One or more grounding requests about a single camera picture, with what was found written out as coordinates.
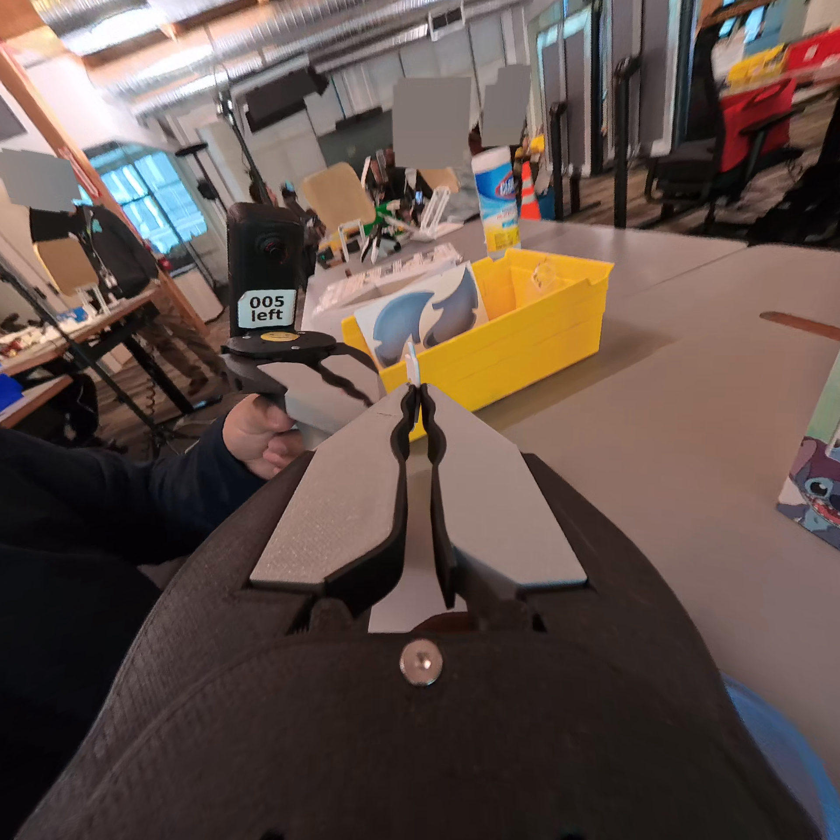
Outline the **brown wooden strip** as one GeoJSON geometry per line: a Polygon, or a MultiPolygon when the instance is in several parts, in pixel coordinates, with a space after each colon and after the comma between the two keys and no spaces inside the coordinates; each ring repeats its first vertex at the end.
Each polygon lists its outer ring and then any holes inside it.
{"type": "Polygon", "coordinates": [[[840,329],[839,327],[819,322],[813,319],[795,316],[790,313],[782,311],[763,311],[759,317],[765,321],[777,323],[787,328],[796,329],[806,333],[814,334],[821,338],[839,342],[840,329]]]}

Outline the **black hanging monitor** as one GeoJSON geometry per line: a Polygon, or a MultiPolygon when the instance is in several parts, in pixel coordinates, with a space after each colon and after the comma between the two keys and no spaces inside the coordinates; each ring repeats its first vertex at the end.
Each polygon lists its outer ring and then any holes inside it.
{"type": "Polygon", "coordinates": [[[268,81],[245,94],[246,121],[252,133],[283,121],[306,109],[306,98],[321,96],[329,79],[310,66],[268,81]]]}

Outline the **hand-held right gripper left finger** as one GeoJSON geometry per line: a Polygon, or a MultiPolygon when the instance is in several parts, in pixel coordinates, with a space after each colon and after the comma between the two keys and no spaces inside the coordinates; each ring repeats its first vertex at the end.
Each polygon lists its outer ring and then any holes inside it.
{"type": "Polygon", "coordinates": [[[314,451],[252,586],[341,601],[362,614],[403,575],[406,459],[419,390],[402,385],[314,451]]]}

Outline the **clear plastic bag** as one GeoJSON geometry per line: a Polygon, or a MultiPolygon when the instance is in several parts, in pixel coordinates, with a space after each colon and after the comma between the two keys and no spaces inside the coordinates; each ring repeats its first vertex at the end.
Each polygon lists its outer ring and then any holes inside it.
{"type": "Polygon", "coordinates": [[[556,258],[537,252],[521,252],[511,258],[510,278],[516,309],[522,309],[578,280],[562,269],[556,258]]]}

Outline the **red wall sign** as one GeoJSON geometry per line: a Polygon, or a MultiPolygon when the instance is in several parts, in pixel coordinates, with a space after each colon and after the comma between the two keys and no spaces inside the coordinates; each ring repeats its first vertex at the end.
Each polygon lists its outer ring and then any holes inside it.
{"type": "Polygon", "coordinates": [[[60,158],[70,163],[78,184],[89,195],[90,199],[93,201],[98,200],[101,197],[98,184],[90,178],[89,173],[79,162],[72,150],[66,146],[62,146],[56,150],[56,153],[60,158]]]}

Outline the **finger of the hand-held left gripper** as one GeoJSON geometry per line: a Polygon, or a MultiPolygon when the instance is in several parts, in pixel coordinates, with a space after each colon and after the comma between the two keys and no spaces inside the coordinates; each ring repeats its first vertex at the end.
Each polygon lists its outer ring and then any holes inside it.
{"type": "Polygon", "coordinates": [[[314,344],[317,408],[369,408],[386,394],[371,358],[348,344],[314,344]]]}
{"type": "Polygon", "coordinates": [[[349,425],[367,408],[317,408],[314,405],[319,373],[302,363],[267,362],[258,364],[261,374],[285,389],[281,396],[286,414],[303,435],[332,435],[349,425]]]}

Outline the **Stitch cartoon sticker sheet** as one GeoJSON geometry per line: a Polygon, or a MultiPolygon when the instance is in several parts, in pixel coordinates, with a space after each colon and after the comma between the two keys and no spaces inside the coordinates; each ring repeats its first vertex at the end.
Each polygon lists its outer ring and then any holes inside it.
{"type": "Polygon", "coordinates": [[[776,509],[838,550],[839,359],[827,376],[776,509]]]}

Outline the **yellow plastic bin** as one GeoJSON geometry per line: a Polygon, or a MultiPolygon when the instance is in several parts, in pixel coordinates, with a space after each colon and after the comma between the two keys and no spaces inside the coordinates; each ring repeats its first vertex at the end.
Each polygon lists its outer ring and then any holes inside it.
{"type": "MultiPolygon", "coordinates": [[[[422,384],[435,385],[476,411],[598,353],[612,263],[519,248],[499,259],[471,262],[489,321],[416,353],[422,384]],[[521,252],[553,256],[577,283],[516,309],[510,264],[521,252]]],[[[371,360],[354,310],[373,300],[353,305],[341,322],[343,341],[371,360]]],[[[407,384],[403,360],[378,372],[387,392],[407,384]]]]}

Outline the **person's left hand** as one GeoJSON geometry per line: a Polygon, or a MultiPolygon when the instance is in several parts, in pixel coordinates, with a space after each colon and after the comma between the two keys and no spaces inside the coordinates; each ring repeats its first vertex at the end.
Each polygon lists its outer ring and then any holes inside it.
{"type": "Polygon", "coordinates": [[[257,394],[247,395],[228,413],[223,440],[231,456],[262,480],[277,476],[305,451],[293,419],[257,394]]]}

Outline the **grey partition panel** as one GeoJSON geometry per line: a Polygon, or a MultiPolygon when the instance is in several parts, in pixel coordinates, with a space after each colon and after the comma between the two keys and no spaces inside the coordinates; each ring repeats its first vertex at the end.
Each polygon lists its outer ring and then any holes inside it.
{"type": "Polygon", "coordinates": [[[611,1],[603,3],[605,125],[608,149],[617,161],[616,79],[627,58],[640,68],[629,81],[629,160],[671,152],[685,131],[688,76],[697,23],[694,1],[611,1]]]}

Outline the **large window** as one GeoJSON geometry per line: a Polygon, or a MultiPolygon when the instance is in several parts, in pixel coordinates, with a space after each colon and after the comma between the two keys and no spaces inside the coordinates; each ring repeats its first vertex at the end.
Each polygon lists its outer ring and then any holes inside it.
{"type": "Polygon", "coordinates": [[[207,221],[171,156],[140,143],[110,141],[89,160],[131,225],[167,256],[208,231],[207,221]]]}

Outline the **row of yellow bins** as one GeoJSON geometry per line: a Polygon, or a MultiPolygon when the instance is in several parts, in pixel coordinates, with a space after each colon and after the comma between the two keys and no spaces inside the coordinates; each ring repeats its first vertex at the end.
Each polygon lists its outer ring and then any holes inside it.
{"type": "Polygon", "coordinates": [[[729,69],[726,89],[740,91],[768,84],[784,71],[786,53],[786,45],[777,45],[741,59],[729,69]]]}

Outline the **black office chair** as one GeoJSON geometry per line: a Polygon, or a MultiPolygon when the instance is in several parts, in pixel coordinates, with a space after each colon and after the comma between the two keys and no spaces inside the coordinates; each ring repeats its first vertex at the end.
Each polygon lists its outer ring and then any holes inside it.
{"type": "MultiPolygon", "coordinates": [[[[725,174],[718,172],[723,142],[720,101],[726,97],[713,71],[712,54],[719,41],[719,29],[719,24],[706,26],[696,38],[684,139],[669,154],[648,163],[645,198],[649,203],[662,207],[655,224],[706,206],[708,211],[704,226],[708,227],[714,220],[720,200],[725,200],[727,204],[735,203],[757,175],[778,165],[792,163],[803,154],[800,147],[791,144],[790,123],[789,145],[799,150],[800,154],[794,153],[785,162],[752,172],[754,155],[760,150],[758,141],[753,146],[752,158],[742,170],[725,174]]],[[[794,104],[792,108],[791,121],[800,112],[794,104]]]]}

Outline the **wooden side table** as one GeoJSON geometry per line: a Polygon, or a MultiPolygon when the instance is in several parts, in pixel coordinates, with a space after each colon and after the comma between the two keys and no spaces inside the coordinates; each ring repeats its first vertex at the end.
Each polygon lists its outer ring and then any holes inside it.
{"type": "Polygon", "coordinates": [[[110,352],[119,344],[126,344],[157,312],[154,305],[158,291],[147,290],[142,295],[121,301],[111,307],[109,314],[82,323],[74,329],[58,332],[55,337],[35,344],[11,358],[2,358],[1,372],[16,376],[68,354],[71,345],[93,347],[95,359],[110,352]]]}

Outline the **white wipes canister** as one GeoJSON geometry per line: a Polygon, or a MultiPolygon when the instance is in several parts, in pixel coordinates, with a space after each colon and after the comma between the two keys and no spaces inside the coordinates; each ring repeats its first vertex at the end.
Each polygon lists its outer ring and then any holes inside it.
{"type": "Polygon", "coordinates": [[[509,249],[521,246],[517,185],[509,148],[498,146],[478,153],[471,160],[471,170],[487,255],[499,259],[509,249]]]}

